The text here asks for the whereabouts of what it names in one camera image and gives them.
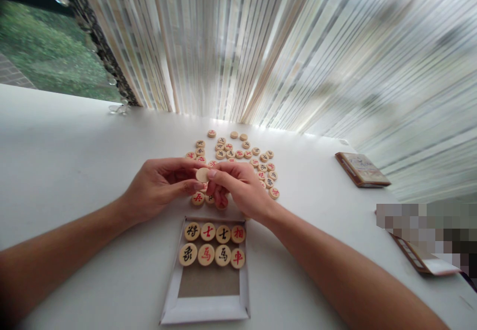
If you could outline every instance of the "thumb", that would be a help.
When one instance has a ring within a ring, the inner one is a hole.
[[[164,195],[166,202],[172,201],[177,197],[191,196],[195,192],[204,188],[204,185],[194,179],[184,180],[169,186],[164,186]]]
[[[237,187],[240,187],[242,184],[242,181],[237,180],[227,172],[219,171],[217,169],[210,170],[207,177],[216,184],[225,187],[230,192],[235,191]]]

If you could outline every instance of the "fingernail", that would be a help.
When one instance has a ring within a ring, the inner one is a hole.
[[[210,179],[214,179],[216,173],[217,173],[217,170],[212,169],[207,173],[207,177],[210,178]]]

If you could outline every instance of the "vertical blinds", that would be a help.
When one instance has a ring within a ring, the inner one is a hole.
[[[401,201],[477,186],[477,0],[89,0],[144,107],[347,139]]]

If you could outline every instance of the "white tabletop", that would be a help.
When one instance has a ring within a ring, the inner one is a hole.
[[[283,206],[386,269],[451,328],[476,324],[477,294],[461,276],[423,278],[376,226],[376,203],[397,201],[385,189],[352,183],[334,154],[354,150],[339,140],[142,108],[112,115],[110,102],[1,84],[0,97],[1,248],[112,201],[146,159],[184,156],[196,140],[209,141],[208,129],[227,139],[235,130],[247,133],[252,146],[274,151]],[[239,148],[238,140],[233,144]],[[207,160],[212,148],[209,142]],[[183,216],[194,212],[188,199],[180,200],[127,231],[44,301],[25,328],[155,329]],[[229,329],[345,328],[285,248],[255,221],[248,226],[247,262],[251,319],[231,322]]]

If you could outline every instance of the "pixelated area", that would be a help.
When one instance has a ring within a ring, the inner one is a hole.
[[[477,284],[477,204],[377,204],[377,226],[467,274]]]

